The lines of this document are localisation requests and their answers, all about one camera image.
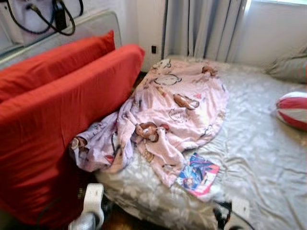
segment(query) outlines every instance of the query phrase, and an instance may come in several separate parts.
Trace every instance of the pillow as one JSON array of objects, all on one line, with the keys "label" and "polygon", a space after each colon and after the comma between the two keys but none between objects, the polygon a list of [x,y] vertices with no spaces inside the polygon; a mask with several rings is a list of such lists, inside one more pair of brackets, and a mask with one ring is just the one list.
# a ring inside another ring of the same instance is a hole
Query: pillow
[{"label": "pillow", "polygon": [[114,33],[91,37],[27,59],[0,72],[0,103],[61,78],[115,50]]},{"label": "pillow", "polygon": [[300,53],[275,60],[266,69],[266,73],[280,80],[307,83],[306,66],[307,54]]},{"label": "pillow", "polygon": [[277,103],[277,117],[286,124],[307,131],[307,93],[291,92]]},{"label": "pillow", "polygon": [[128,99],[143,58],[138,46],[123,46],[0,103],[1,208],[30,225],[67,229],[60,227],[81,213],[78,191],[89,180],[65,149]]}]

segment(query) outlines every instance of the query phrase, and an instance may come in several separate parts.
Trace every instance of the book cover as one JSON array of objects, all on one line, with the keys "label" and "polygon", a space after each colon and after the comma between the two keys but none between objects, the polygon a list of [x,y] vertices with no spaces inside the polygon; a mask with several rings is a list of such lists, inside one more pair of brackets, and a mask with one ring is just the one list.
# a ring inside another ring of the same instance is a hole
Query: book cover
[{"label": "book cover", "polygon": [[208,194],[220,167],[194,153],[177,178],[177,183],[188,192],[202,199]]}]

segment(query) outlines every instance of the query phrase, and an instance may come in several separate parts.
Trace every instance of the cartoon print blanket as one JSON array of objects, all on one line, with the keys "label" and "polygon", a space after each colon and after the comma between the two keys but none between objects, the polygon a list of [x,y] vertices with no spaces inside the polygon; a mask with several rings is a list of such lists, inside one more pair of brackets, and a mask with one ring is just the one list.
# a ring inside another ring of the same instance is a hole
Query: cartoon print blanket
[{"label": "cartoon print blanket", "polygon": [[81,169],[115,173],[132,161],[133,142],[171,186],[185,165],[182,152],[208,143],[219,131],[227,98],[209,62],[162,60],[118,112],[73,139],[70,153]]}]

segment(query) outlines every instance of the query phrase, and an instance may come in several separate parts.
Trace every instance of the floor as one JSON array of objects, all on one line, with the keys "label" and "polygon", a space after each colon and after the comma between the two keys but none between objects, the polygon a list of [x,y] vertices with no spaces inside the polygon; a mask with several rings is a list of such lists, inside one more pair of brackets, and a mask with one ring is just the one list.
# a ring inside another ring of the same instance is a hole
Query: floor
[{"label": "floor", "polygon": [[130,216],[120,207],[114,206],[109,220],[105,221],[103,230],[166,230],[152,223]]}]

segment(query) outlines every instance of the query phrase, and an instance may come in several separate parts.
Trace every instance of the mattress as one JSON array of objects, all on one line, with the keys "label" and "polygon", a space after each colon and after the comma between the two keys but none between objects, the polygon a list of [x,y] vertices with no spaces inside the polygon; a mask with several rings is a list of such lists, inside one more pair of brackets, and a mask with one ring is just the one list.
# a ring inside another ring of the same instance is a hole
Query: mattress
[{"label": "mattress", "polygon": [[[213,64],[230,92],[225,122],[210,143],[183,155],[189,159],[197,152],[221,167],[214,186],[227,199],[249,201],[255,229],[307,229],[307,133],[274,114],[278,98],[306,86],[254,67]],[[177,184],[167,188],[136,148],[126,169],[96,177],[110,200],[139,219],[170,229],[217,228],[212,202],[199,201]]]}]

